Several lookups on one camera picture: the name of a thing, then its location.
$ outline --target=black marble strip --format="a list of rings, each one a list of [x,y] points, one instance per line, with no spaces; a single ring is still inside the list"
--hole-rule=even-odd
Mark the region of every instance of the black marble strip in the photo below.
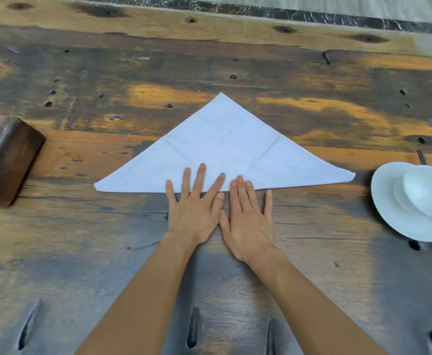
[[[85,0],[106,2],[110,4],[134,5],[169,8],[173,10],[201,11],[225,15],[241,15],[252,17],[271,18],[276,20],[302,21],[310,23],[324,23],[361,28],[373,28],[389,31],[415,32],[432,34],[432,23],[388,20],[375,17],[359,17],[348,15],[327,14],[324,12],[311,12],[288,10],[274,7],[246,6],[220,4],[207,1],[193,0]]]

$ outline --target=pinky finger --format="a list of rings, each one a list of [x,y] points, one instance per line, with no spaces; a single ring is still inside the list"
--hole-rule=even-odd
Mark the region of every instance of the pinky finger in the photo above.
[[[272,209],[274,204],[274,198],[272,194],[272,190],[269,189],[265,193],[265,208],[264,208],[264,217],[267,218],[270,223],[272,223]]]
[[[170,179],[168,179],[165,183],[165,190],[167,193],[168,202],[170,203],[170,207],[172,207],[177,202],[177,198],[175,197],[175,192],[173,191],[173,184],[171,183]]]

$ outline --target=white napkin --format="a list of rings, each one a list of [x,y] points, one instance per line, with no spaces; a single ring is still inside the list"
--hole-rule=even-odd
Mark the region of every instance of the white napkin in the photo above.
[[[117,171],[94,184],[102,192],[165,193],[170,179],[181,192],[185,167],[191,184],[201,163],[207,166],[203,192],[221,172],[222,191],[242,175],[255,189],[350,182],[356,175],[335,167],[219,95]]]

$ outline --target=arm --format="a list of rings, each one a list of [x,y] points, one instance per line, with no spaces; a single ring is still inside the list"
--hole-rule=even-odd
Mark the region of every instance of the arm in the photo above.
[[[169,231],[76,355],[160,354],[185,267],[196,246],[216,228],[224,203],[224,194],[218,193],[224,173],[201,198],[205,171],[203,164],[190,193],[190,169],[185,169],[179,202],[167,181]]]
[[[274,246],[272,192],[264,214],[250,181],[231,183],[231,222],[224,211],[223,238],[237,259],[245,261],[270,290],[305,355],[386,355],[341,309],[296,269]]]

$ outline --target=white plate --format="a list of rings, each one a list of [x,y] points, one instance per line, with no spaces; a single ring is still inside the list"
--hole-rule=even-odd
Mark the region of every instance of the white plate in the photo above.
[[[432,218],[405,211],[394,197],[394,183],[413,164],[391,162],[380,166],[372,177],[372,199],[382,218],[400,234],[418,241],[432,241]]]

